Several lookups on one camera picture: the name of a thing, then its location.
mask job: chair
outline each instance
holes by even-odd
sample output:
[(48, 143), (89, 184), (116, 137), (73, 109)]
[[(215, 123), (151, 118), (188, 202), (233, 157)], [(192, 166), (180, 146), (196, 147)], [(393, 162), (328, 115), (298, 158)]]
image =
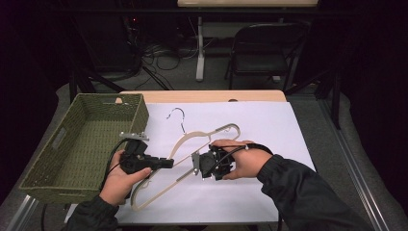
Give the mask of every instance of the chair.
[(232, 88), (234, 76), (284, 76), (283, 90), (308, 26), (299, 23), (257, 24), (240, 29), (233, 41), (225, 79)]

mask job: clothes hanger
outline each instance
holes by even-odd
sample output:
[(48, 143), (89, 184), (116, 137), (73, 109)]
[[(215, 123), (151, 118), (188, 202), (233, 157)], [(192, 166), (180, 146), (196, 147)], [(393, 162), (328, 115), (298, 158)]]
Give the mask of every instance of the clothes hanger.
[[(211, 143), (212, 141), (212, 135), (217, 134), (219, 132), (222, 131), (229, 131), (231, 130), (231, 128), (234, 128), (237, 130), (237, 136), (234, 137), (232, 140), (236, 140), (240, 135), (241, 135), (241, 130), (240, 127), (235, 124), (235, 123), (229, 123), (226, 124), (224, 126), (221, 126), (217, 129), (215, 129), (214, 131), (205, 133), (205, 132), (201, 132), (201, 131), (193, 131), (193, 132), (189, 132), (187, 134), (185, 134), (183, 137), (181, 137), (178, 142), (174, 145), (173, 149), (170, 152), (170, 155), (167, 157), (168, 159), (172, 159), (174, 157), (174, 155), (176, 154), (177, 150), (180, 148), (180, 146), (182, 146), (183, 143), (185, 143), (186, 141), (192, 139), (192, 138), (208, 138), (208, 141), (200, 146), (199, 148), (195, 149), (195, 151), (192, 152), (192, 154), (194, 153), (198, 153), (199, 150), (205, 146), (207, 146), (208, 144)], [(182, 158), (179, 162), (175, 163), (173, 165), (173, 167), (176, 167), (177, 165), (179, 165), (180, 163), (182, 163), (183, 161), (185, 161), (186, 159), (188, 159), (189, 157), (191, 157), (191, 155), (187, 155), (186, 157)], [(152, 196), (150, 199), (148, 199), (147, 201), (145, 201), (144, 203), (142, 203), (140, 206), (137, 204), (136, 202), (136, 198), (137, 195), (139, 193), (139, 191), (141, 189), (146, 189), (148, 187), (148, 183), (150, 182), (150, 180), (153, 178), (153, 176), (158, 172), (159, 170), (155, 170), (153, 171), (148, 179), (143, 179), (142, 181), (140, 181), (140, 183), (135, 187), (135, 189), (132, 192), (132, 196), (131, 196), (131, 206), (132, 206), (132, 210), (134, 211), (140, 211), (141, 209), (145, 208), (147, 205), (149, 205), (151, 202), (153, 202), (155, 199), (159, 198), (161, 195), (163, 195), (165, 192), (169, 191), (171, 188), (173, 188), (174, 186), (176, 186), (178, 183), (180, 183), (182, 180), (184, 180), (187, 176), (191, 175), (194, 172), (194, 167), (192, 169), (190, 169), (189, 171), (187, 171), (186, 173), (184, 173), (182, 176), (180, 176), (179, 178), (177, 178), (173, 183), (171, 183), (170, 185), (168, 185), (166, 188), (164, 188), (162, 191), (160, 191), (159, 193), (157, 193), (156, 195)]]

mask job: black jacket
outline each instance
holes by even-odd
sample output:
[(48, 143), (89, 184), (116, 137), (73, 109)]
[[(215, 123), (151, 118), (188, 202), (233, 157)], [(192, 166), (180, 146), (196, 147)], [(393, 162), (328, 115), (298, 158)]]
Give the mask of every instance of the black jacket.
[[(301, 163), (273, 155), (257, 178), (292, 231), (373, 230)], [(76, 207), (65, 230), (115, 230), (117, 209), (96, 196)]]

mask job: metal hook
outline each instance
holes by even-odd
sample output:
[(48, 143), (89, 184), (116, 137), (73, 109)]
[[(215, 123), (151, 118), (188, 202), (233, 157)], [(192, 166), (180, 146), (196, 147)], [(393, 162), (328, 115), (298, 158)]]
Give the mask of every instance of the metal hook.
[(183, 134), (186, 134), (186, 131), (184, 130), (184, 126), (183, 126), (185, 115), (184, 115), (184, 111), (183, 111), (181, 108), (174, 108), (173, 110), (171, 110), (171, 112), (168, 114), (167, 119), (170, 118), (170, 116), (171, 116), (171, 114), (174, 112), (174, 110), (180, 110), (180, 111), (182, 112), (183, 118), (182, 118), (182, 120), (181, 120), (181, 128), (183, 129)]

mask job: green woven basket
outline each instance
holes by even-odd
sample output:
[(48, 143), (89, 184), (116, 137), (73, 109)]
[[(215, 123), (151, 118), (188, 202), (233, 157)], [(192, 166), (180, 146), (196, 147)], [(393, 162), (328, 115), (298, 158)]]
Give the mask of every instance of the green woven basket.
[(141, 133), (142, 94), (78, 94), (20, 189), (44, 203), (80, 203), (99, 193), (120, 132)]

